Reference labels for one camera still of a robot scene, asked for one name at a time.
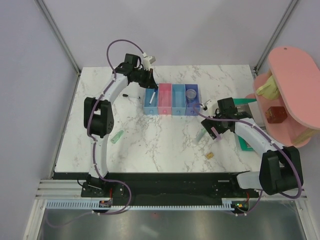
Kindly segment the pink plastic bin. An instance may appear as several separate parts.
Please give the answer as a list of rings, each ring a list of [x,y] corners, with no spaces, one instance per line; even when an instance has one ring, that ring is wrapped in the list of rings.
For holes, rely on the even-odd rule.
[[[158,114],[172,114],[172,84],[160,83],[158,87]]]

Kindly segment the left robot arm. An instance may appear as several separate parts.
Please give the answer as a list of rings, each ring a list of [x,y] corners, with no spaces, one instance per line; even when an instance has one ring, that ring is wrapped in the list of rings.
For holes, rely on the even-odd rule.
[[[144,89],[158,89],[151,65],[156,58],[146,53],[139,57],[127,53],[109,81],[97,97],[84,100],[83,124],[91,142],[92,166],[89,174],[93,178],[105,178],[108,174],[107,143],[114,128],[112,105],[120,93],[130,84],[137,83]]]

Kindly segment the green correction tape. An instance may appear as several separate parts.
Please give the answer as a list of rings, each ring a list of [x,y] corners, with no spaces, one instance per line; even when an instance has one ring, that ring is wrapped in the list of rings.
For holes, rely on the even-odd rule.
[[[120,130],[118,131],[112,138],[111,138],[111,143],[112,144],[116,144],[120,138],[122,137],[122,135],[124,134],[124,130]]]
[[[207,133],[206,129],[202,128],[200,132],[196,135],[195,139],[193,140],[193,143],[197,145],[206,133]]]

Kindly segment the clear jar of clips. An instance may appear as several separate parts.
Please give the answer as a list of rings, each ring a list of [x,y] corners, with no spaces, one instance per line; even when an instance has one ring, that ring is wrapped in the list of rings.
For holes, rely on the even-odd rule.
[[[192,102],[197,97],[197,91],[194,89],[187,89],[185,95],[188,101]]]

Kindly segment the blue whiteboard marker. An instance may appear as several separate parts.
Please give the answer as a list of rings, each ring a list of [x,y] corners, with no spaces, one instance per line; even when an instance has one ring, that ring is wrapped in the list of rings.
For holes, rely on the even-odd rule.
[[[156,91],[154,91],[154,92],[152,93],[151,98],[150,98],[150,100],[149,100],[149,105],[151,105],[151,104],[153,103],[153,100],[154,100],[154,98],[155,98],[155,95],[156,95]]]

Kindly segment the pink correction tape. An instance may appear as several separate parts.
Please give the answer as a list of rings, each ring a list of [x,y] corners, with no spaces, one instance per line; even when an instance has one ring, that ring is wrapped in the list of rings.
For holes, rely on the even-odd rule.
[[[212,130],[213,134],[215,135],[215,139],[216,139],[217,141],[220,141],[220,140],[222,139],[222,137],[220,136],[220,134],[218,133],[218,131],[217,131],[214,127],[212,127],[211,130]]]

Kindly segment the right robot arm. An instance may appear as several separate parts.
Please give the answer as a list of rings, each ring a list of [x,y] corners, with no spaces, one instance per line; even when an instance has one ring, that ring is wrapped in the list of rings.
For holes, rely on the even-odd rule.
[[[233,98],[218,100],[217,108],[211,101],[199,104],[208,112],[201,122],[213,139],[230,131],[244,139],[260,156],[259,171],[237,174],[229,184],[235,197],[242,196],[247,189],[262,190],[272,196],[281,194],[289,199],[298,199],[303,191],[303,172],[300,152],[295,146],[285,146],[268,135],[246,111],[239,111]]]

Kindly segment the teal blue plastic bin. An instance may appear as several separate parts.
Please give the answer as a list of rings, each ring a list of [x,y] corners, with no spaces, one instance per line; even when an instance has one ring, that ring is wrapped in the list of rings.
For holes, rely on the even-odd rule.
[[[184,84],[172,85],[172,115],[184,116],[186,112],[186,86]]]

